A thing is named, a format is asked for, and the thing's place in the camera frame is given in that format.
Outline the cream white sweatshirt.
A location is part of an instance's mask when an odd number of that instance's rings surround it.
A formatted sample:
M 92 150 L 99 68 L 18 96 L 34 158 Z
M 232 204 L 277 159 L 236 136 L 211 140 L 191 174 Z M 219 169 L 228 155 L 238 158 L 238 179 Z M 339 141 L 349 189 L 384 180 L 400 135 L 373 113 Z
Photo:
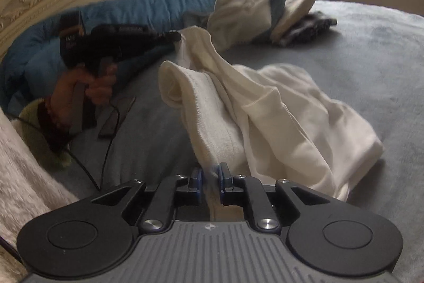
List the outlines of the cream white sweatshirt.
M 206 175 L 214 221 L 241 220 L 241 209 L 221 205 L 218 166 L 264 185 L 292 180 L 345 201 L 382 156 L 371 124 L 328 97 L 301 67 L 232 65 L 200 27 L 180 33 L 177 60 L 159 69 L 163 101 L 176 108 Z

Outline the cream folded knit sweater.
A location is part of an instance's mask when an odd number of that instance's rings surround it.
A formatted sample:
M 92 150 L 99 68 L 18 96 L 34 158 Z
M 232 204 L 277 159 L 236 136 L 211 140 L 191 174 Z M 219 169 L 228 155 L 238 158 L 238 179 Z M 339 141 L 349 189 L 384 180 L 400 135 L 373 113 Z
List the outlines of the cream folded knit sweater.
M 216 0 L 207 31 L 217 51 L 252 41 L 271 28 L 271 0 Z

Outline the blue quilted duvet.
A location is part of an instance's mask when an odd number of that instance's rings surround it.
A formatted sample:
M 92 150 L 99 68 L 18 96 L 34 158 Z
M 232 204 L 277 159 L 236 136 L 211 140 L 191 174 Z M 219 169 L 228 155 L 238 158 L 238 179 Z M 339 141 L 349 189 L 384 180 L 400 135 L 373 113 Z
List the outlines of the blue quilted duvet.
M 187 11 L 210 13 L 216 0 L 108 0 L 79 6 L 86 29 L 76 50 L 80 57 L 127 55 L 139 48 L 119 36 L 116 26 L 135 24 L 158 34 L 184 28 Z M 60 55 L 60 18 L 56 14 L 32 25 L 14 40 L 1 62 L 1 109 L 18 114 L 32 101 L 51 94 L 66 66 Z

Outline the dark blue folded garment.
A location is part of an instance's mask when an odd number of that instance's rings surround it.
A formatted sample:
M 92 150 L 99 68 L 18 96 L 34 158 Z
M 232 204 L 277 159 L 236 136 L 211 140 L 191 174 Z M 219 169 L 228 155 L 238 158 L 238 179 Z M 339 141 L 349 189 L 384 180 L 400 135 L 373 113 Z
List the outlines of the dark blue folded garment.
M 259 36 L 260 42 L 270 41 L 270 36 L 273 29 L 276 27 L 277 23 L 283 16 L 285 2 L 286 0 L 270 0 L 271 27 Z

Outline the beige folded garment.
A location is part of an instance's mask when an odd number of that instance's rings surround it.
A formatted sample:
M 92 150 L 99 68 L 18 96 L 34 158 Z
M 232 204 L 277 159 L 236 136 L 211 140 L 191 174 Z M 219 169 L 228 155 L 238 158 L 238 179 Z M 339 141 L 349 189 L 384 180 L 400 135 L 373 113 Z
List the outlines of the beige folded garment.
M 271 42 L 276 43 L 282 39 L 288 30 L 306 16 L 316 0 L 286 0 L 282 16 L 271 32 Z

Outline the white fluffy blanket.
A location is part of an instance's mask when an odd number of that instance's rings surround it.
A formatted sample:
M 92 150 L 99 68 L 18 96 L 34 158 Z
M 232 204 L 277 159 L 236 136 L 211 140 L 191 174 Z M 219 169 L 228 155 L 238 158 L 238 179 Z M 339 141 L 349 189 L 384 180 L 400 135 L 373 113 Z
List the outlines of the white fluffy blanket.
M 77 200 L 41 166 L 14 128 L 1 114 L 1 239 L 16 249 L 22 227 L 51 210 Z

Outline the black white plaid garment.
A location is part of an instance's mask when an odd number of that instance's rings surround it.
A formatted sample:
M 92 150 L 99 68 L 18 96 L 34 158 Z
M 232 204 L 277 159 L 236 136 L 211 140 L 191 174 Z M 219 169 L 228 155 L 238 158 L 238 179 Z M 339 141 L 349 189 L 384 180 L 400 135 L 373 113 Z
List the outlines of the black white plaid garment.
M 276 41 L 280 47 L 307 44 L 328 32 L 338 24 L 336 18 L 327 16 L 322 11 L 314 11 L 296 22 Z

